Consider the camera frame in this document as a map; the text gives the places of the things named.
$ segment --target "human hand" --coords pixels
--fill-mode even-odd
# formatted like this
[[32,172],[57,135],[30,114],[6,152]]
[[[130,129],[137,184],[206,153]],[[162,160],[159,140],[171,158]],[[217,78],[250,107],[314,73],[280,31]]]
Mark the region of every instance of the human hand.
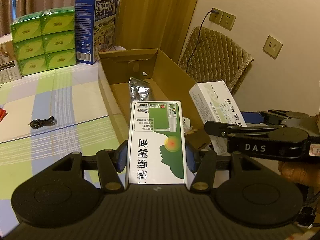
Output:
[[[315,188],[315,193],[320,189],[320,163],[283,163],[279,162],[278,170],[286,179]],[[320,213],[320,201],[316,206]]]

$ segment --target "checkered tablecloth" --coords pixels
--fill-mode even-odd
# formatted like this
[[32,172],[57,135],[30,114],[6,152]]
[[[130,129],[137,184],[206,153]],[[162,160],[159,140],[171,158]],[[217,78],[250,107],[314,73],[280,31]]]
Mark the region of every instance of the checkered tablecloth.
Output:
[[[0,85],[0,107],[8,115],[0,123],[0,235],[18,221],[10,198],[34,174],[73,151],[94,155],[117,148],[98,86],[97,63],[78,64],[23,77]],[[34,119],[53,115],[57,124],[33,130]],[[124,173],[119,175],[124,181]],[[85,178],[99,186],[96,171]]]

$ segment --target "quilted chair cover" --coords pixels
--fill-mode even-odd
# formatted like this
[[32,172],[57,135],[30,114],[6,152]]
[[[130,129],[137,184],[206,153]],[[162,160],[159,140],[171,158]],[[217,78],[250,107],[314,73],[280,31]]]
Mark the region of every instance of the quilted chair cover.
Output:
[[[200,26],[192,31],[188,44],[179,61],[186,71],[187,61],[194,50]],[[223,80],[232,94],[242,83],[252,56],[228,36],[202,27],[197,49],[188,65],[188,74],[196,82]]]

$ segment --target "stack of tissue packs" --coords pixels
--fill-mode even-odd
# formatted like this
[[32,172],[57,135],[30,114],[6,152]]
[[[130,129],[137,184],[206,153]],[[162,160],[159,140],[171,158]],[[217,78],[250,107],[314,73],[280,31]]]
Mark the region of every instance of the stack of tissue packs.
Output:
[[74,65],[75,9],[50,9],[11,24],[13,47],[22,76]]

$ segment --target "silver foil packet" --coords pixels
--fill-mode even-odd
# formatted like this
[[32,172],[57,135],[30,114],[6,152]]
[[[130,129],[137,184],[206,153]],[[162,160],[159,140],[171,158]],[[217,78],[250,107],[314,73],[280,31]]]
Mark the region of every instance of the silver foil packet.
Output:
[[154,100],[150,84],[146,81],[130,77],[129,80],[130,109],[133,101]]

